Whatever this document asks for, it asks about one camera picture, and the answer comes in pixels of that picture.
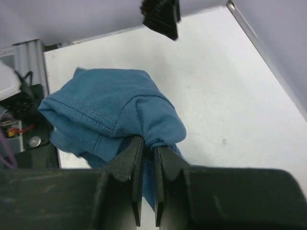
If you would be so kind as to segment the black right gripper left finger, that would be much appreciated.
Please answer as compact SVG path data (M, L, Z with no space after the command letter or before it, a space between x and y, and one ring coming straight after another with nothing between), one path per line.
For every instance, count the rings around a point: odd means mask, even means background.
M141 222L144 141L101 169L19 169L0 174L3 230L135 230Z

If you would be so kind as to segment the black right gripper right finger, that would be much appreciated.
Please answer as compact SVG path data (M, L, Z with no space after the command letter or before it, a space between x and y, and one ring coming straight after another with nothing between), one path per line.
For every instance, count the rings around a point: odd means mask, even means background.
M155 219L161 230L304 230L307 201L283 170L193 166L154 149Z

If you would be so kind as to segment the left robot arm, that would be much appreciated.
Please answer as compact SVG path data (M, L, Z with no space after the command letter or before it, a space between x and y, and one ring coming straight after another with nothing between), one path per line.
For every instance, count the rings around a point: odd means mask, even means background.
M181 21L178 0L143 0L140 10L143 25L173 41L178 39L177 24Z

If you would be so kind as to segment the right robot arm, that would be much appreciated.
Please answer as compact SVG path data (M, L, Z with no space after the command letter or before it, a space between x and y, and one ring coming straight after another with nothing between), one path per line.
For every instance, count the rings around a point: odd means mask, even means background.
M304 230L307 202L286 171L186 162L186 129L150 76L133 69L76 69L47 98L19 77L1 101L8 135L24 139L0 158L3 230L135 230L142 199L161 230Z

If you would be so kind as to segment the dark teal t shirt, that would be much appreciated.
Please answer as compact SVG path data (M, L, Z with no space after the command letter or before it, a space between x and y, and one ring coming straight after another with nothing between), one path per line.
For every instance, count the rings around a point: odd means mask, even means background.
M78 68L38 109L54 127L52 144L93 169L106 165L136 135L151 150L168 146L175 153L186 137L174 106L143 70Z

